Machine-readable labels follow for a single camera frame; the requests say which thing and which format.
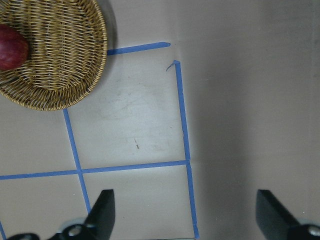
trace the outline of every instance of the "blue tape line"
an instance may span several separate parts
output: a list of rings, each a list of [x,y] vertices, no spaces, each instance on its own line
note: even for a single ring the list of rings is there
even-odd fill
[[[191,157],[190,157],[190,148],[189,148],[184,89],[182,85],[181,64],[177,60],[174,60],[173,64],[175,65],[176,84],[178,88],[179,108],[180,108],[181,124],[182,124],[182,131],[183,131],[184,154],[185,154],[185,159],[189,161]]]
[[[193,224],[193,232],[194,238],[198,239],[199,230],[197,226],[197,213],[196,213],[196,202],[195,202],[195,194],[194,194],[194,183],[192,178],[192,169],[190,162],[186,164],[186,175],[188,179],[188,189],[189,189],[189,198],[190,198],[190,207],[191,207],[191,217],[192,217],[192,224]]]
[[[14,174],[14,175],[3,175],[3,176],[0,176],[0,180],[52,177],[52,176],[61,176],[61,175],[72,175],[77,173],[78,172],[76,170],[24,173],[24,174]]]
[[[5,233],[4,227],[1,224],[1,221],[0,221],[0,233],[1,233],[3,240],[6,240],[7,239],[6,233]]]
[[[186,108],[185,108],[185,98],[184,98],[184,89],[182,84],[182,72],[181,72],[181,63],[177,60],[174,60],[173,63],[167,68],[167,70],[175,65],[175,76],[176,84],[178,88],[178,98],[179,98],[179,108],[180,108],[180,117],[181,125],[183,131],[183,144],[184,144],[184,154],[187,161],[186,164],[186,174],[188,179],[188,190],[189,190],[189,200],[191,208],[191,217],[193,224],[194,237],[199,238],[199,230],[197,226],[197,215],[196,215],[196,203],[195,203],[195,194],[194,194],[194,184],[192,178],[192,169],[190,165],[190,147],[189,147],[189,137],[188,137],[188,127],[187,127],[187,118],[186,118]]]
[[[76,142],[75,142],[75,138],[74,138],[74,133],[72,131],[69,113],[68,113],[67,109],[63,109],[63,115],[64,115],[65,124],[66,124],[66,129],[67,129],[68,135],[69,135],[69,140],[70,140],[70,144],[71,144],[75,167],[76,167],[76,170],[77,170],[77,173],[79,176],[79,181],[80,181],[80,185],[81,185],[81,189],[82,189],[85,207],[86,207],[87,212],[90,213],[90,211],[91,211],[90,201],[89,201],[89,197],[88,197],[85,179],[82,174],[82,169],[81,169],[81,165],[80,165],[80,161],[79,161],[79,156],[78,156],[78,151],[77,151]]]
[[[134,52],[151,50],[151,49],[167,48],[167,47],[170,47],[170,45],[171,43],[169,42],[161,41],[161,42],[138,45],[138,46],[116,48],[116,49],[108,50],[107,55],[110,56],[110,55],[116,55],[116,54],[128,54],[128,53],[134,53]]]
[[[156,163],[125,165],[125,166],[109,166],[109,167],[83,169],[82,172],[84,174],[91,174],[91,173],[114,172],[114,171],[122,171],[122,170],[179,166],[179,165],[186,165],[187,163],[188,161],[181,160],[181,161],[156,162]]]

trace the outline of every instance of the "blue painter's tape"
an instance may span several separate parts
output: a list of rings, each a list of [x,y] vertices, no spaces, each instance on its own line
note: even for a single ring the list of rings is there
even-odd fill
[[[197,226],[194,183],[193,183],[193,178],[192,178],[192,169],[191,169],[191,165],[190,165],[189,161],[186,164],[186,175],[188,178],[188,189],[189,189],[189,198],[190,198],[190,207],[191,207],[191,217],[192,217],[194,238],[198,239],[200,236],[199,236],[199,230],[198,230],[198,226]]]
[[[84,174],[91,174],[91,173],[114,172],[114,171],[122,171],[122,170],[179,166],[179,165],[186,165],[187,163],[188,161],[181,160],[181,161],[156,162],[156,163],[125,165],[125,166],[109,166],[109,167],[83,169],[82,172]]]
[[[191,157],[190,157],[190,147],[189,147],[189,138],[188,138],[184,89],[182,85],[181,64],[177,60],[174,60],[173,64],[175,65],[176,84],[178,88],[180,117],[181,117],[182,131],[183,131],[184,154],[185,154],[185,159],[189,161]]]
[[[1,233],[3,240],[6,240],[7,239],[6,233],[5,233],[4,227],[1,224],[1,221],[0,221],[0,233]]]
[[[140,52],[140,51],[145,51],[145,50],[167,48],[167,47],[170,47],[170,45],[171,45],[171,43],[169,43],[169,42],[161,41],[161,42],[138,45],[138,46],[116,48],[116,49],[108,50],[107,55],[110,56],[110,55],[116,55],[116,54],[128,54],[128,53]]]
[[[78,171],[76,170],[24,173],[24,174],[15,174],[15,175],[3,175],[3,176],[0,176],[0,180],[41,178],[41,177],[72,175],[77,173]]]
[[[67,129],[68,135],[69,135],[69,140],[70,140],[70,144],[71,144],[71,149],[72,149],[72,153],[73,153],[73,158],[74,158],[77,174],[79,176],[79,181],[80,181],[80,185],[81,185],[81,189],[82,189],[85,207],[86,207],[87,212],[90,213],[91,207],[90,207],[90,201],[89,201],[89,197],[88,197],[88,191],[86,188],[84,176],[82,174],[82,169],[81,169],[81,165],[80,165],[80,161],[79,161],[79,156],[78,156],[74,133],[73,133],[72,127],[71,127],[68,109],[63,109],[63,115],[64,115],[65,124],[66,124],[66,129]]]

